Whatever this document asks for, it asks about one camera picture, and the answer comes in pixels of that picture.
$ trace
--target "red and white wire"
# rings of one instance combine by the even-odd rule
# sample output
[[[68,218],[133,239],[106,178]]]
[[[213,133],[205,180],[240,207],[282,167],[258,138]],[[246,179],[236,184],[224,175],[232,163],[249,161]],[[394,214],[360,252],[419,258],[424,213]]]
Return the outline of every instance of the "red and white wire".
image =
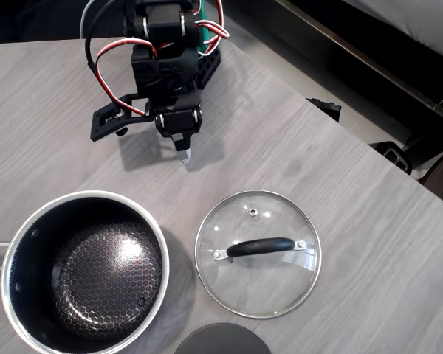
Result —
[[[223,13],[222,0],[216,0],[216,6],[217,6],[218,12],[219,12],[219,24],[220,24],[220,26],[223,27],[224,26],[224,13]],[[209,46],[205,50],[205,52],[200,52],[199,51],[199,55],[202,56],[202,57],[205,57],[205,56],[208,56],[208,55],[212,54],[212,52],[219,45],[221,39],[222,39],[221,36],[216,35],[215,37],[205,41],[204,44],[209,44]]]
[[[193,11],[193,14],[196,15],[200,12],[202,8],[202,0],[199,0],[199,5],[197,6],[197,8]]]
[[[157,48],[157,51],[160,51],[161,49],[167,48],[168,46],[172,46],[173,44],[174,44],[173,42],[171,42],[171,43],[163,43],[163,44],[161,44],[161,45]]]
[[[133,107],[132,105],[129,105],[128,103],[124,103],[122,100],[120,100],[118,97],[116,97],[113,94],[113,92],[111,91],[111,89],[109,88],[109,86],[107,85],[105,80],[103,79],[102,74],[100,73],[100,70],[98,68],[98,60],[102,57],[102,55],[107,53],[109,50],[116,48],[117,46],[122,46],[123,44],[141,44],[141,45],[149,46],[149,47],[151,47],[151,49],[153,51],[154,57],[157,56],[156,48],[154,48],[153,45],[151,44],[151,42],[149,42],[149,41],[145,41],[144,39],[138,39],[138,38],[119,39],[118,41],[111,42],[110,44],[107,44],[97,53],[97,58],[95,59],[95,76],[97,77],[98,82],[101,84],[101,86],[103,87],[105,92],[110,96],[110,98],[112,98],[119,105],[126,107],[130,111],[132,111],[136,114],[139,114],[141,116],[144,116],[145,112],[141,111],[138,108]]]
[[[213,22],[210,20],[199,20],[199,21],[195,21],[195,25],[202,26],[202,27],[209,29],[210,31],[215,33],[218,37],[222,37],[222,38],[230,37],[230,33],[228,33],[228,31],[225,28],[223,28],[222,26],[220,26],[216,22]]]

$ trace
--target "black wire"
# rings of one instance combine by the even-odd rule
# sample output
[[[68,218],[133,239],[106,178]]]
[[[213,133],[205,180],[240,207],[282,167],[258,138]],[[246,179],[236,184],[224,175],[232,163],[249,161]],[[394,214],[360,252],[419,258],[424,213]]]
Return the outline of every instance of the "black wire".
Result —
[[[118,0],[108,0],[105,5],[98,11],[97,15],[95,15],[92,23],[90,24],[89,31],[87,31],[86,34],[86,43],[85,43],[85,51],[86,51],[86,57],[87,57],[87,65],[89,65],[89,68],[92,70],[92,72],[95,74],[95,63],[92,59],[92,54],[90,52],[90,41],[92,40],[92,34],[95,31],[95,27],[97,26],[98,22],[101,20],[103,14]]]

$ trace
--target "stainless steel rim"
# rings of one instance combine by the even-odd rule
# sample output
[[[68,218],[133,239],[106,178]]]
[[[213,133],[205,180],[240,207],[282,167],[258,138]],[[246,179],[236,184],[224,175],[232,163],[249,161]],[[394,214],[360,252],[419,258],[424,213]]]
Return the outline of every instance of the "stainless steel rim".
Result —
[[[233,310],[232,308],[226,306],[223,302],[221,302],[219,299],[217,299],[216,295],[209,289],[208,285],[205,283],[205,281],[203,280],[202,276],[200,275],[200,268],[199,268],[199,258],[197,256],[197,248],[199,245],[199,238],[200,238],[200,234],[202,232],[202,228],[205,224],[205,221],[208,219],[208,217],[212,214],[213,210],[217,209],[220,205],[222,205],[225,201],[227,201],[228,199],[235,197],[237,195],[242,195],[242,194],[247,194],[247,193],[253,193],[253,192],[261,192],[261,193],[266,193],[266,194],[270,194],[270,195],[275,195],[277,197],[280,197],[282,199],[284,199],[285,201],[287,201],[289,204],[291,204],[297,211],[299,211],[299,213],[305,218],[307,224],[309,225],[310,229],[312,230],[314,236],[315,236],[315,240],[317,241],[318,244],[318,267],[315,270],[314,273],[314,278],[312,281],[312,284],[309,286],[309,288],[307,289],[307,291],[305,292],[305,294],[295,303],[293,304],[290,308],[287,308],[283,311],[278,311],[276,314],[273,315],[266,315],[266,316],[254,316],[251,315],[249,313],[244,313],[241,311],[237,311],[237,310]],[[224,308],[226,308],[227,310],[229,310],[230,312],[236,313],[237,315],[243,316],[243,317],[247,317],[249,319],[271,319],[274,317],[279,317],[284,315],[285,313],[288,313],[292,310],[294,310],[297,306],[299,306],[300,304],[302,304],[302,302],[304,302],[306,300],[306,298],[310,295],[310,293],[312,292],[313,288],[315,287],[315,284],[317,283],[318,280],[318,276],[320,275],[320,268],[322,266],[322,249],[320,246],[320,238],[318,237],[318,233],[317,230],[315,229],[315,227],[313,226],[313,223],[310,221],[310,218],[306,215],[305,212],[303,212],[303,210],[301,208],[299,208],[297,206],[297,204],[295,204],[293,201],[291,201],[290,199],[284,197],[283,195],[280,195],[278,193],[275,192],[270,192],[268,190],[245,190],[243,192],[237,192],[235,194],[232,194],[228,197],[226,197],[225,199],[223,199],[222,201],[220,201],[219,203],[217,203],[217,205],[215,205],[211,211],[209,211],[209,213],[205,216],[204,220],[202,221],[202,223],[200,224],[200,228],[199,231],[197,232],[197,238],[195,241],[195,266],[197,268],[197,274],[199,275],[200,281],[202,282],[202,284],[205,287],[205,290],[213,297],[213,299],[215,301],[217,301],[221,306],[223,306]]]
[[[46,212],[50,211],[51,209],[55,208],[56,206],[66,203],[67,201],[73,201],[76,199],[81,198],[91,198],[91,197],[98,197],[98,198],[106,198],[111,199],[113,201],[118,201],[121,204],[125,204],[127,207],[132,208],[135,212],[137,212],[151,227],[154,234],[157,237],[157,240],[159,242],[159,247],[161,248],[161,254],[162,254],[162,280],[161,280],[161,286],[159,287],[159,293],[157,294],[156,302],[154,303],[151,311],[146,316],[145,320],[142,322],[142,324],[128,337],[123,339],[121,342],[117,343],[116,345],[104,349],[99,350],[97,352],[90,352],[92,354],[112,354],[116,353],[120,350],[122,350],[124,347],[127,347],[130,343],[132,343],[151,323],[151,321],[156,316],[157,311],[161,307],[162,301],[164,299],[164,295],[166,292],[166,289],[168,287],[168,281],[169,281],[169,253],[168,253],[168,247],[166,245],[164,236],[162,235],[162,231],[157,224],[157,222],[154,220],[154,218],[149,214],[146,209],[142,208],[139,204],[135,203],[131,199],[127,197],[123,197],[122,195],[118,195],[116,193],[112,192],[105,192],[100,190],[88,190],[83,192],[75,192],[68,195],[65,195],[63,197],[57,198],[53,201],[50,201],[49,203],[42,206],[40,209],[38,209],[33,215],[31,215],[20,227],[20,229],[16,232],[15,236],[13,237],[10,247],[7,250],[7,253],[5,254],[4,262],[3,262],[3,271],[1,273],[1,300],[3,302],[3,306],[5,309],[5,313],[7,314],[8,320],[10,321],[11,325],[17,332],[17,334],[23,339],[25,343],[27,343],[31,348],[36,350],[39,353],[43,354],[59,354],[62,353],[60,351],[51,349],[45,345],[43,345],[41,342],[34,339],[27,330],[23,327],[23,325],[18,320],[18,317],[13,310],[13,306],[10,301],[10,284],[9,284],[9,278],[10,278],[10,268],[11,268],[11,260],[13,259],[13,255],[15,254],[16,247],[18,246],[21,238],[24,236],[26,231],[29,229],[33,223],[38,220],[42,215],[44,215]]]

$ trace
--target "lid handle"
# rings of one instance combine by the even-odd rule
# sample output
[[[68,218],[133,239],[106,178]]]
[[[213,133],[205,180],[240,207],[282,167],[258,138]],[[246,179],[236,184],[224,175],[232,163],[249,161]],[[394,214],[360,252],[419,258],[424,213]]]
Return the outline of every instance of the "lid handle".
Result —
[[[226,250],[217,249],[213,251],[214,260],[226,260],[227,258],[252,256],[254,254],[266,254],[291,250],[306,249],[304,240],[294,241],[285,237],[262,238],[232,245]]]

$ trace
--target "dark round lid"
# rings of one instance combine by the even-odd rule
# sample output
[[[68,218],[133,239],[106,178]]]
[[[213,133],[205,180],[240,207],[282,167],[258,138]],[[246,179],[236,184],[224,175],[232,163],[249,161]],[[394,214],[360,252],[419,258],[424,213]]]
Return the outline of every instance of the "dark round lid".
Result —
[[[210,324],[190,334],[176,354],[271,354],[253,332],[231,323]]]

